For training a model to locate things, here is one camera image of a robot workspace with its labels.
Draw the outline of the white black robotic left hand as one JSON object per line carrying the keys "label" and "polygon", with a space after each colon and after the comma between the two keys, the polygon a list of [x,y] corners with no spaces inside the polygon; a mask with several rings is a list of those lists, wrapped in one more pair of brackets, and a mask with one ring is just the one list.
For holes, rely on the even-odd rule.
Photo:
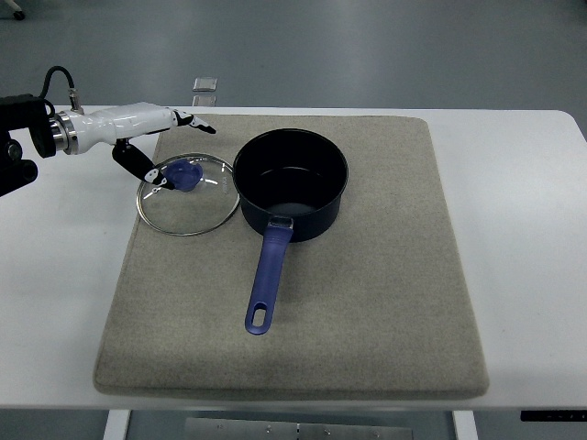
{"label": "white black robotic left hand", "polygon": [[149,103],[114,106],[91,114],[68,110],[50,117],[57,150],[80,155],[100,143],[110,145],[113,159],[126,171],[143,182],[170,190],[176,185],[130,140],[185,126],[216,132],[196,115]]}

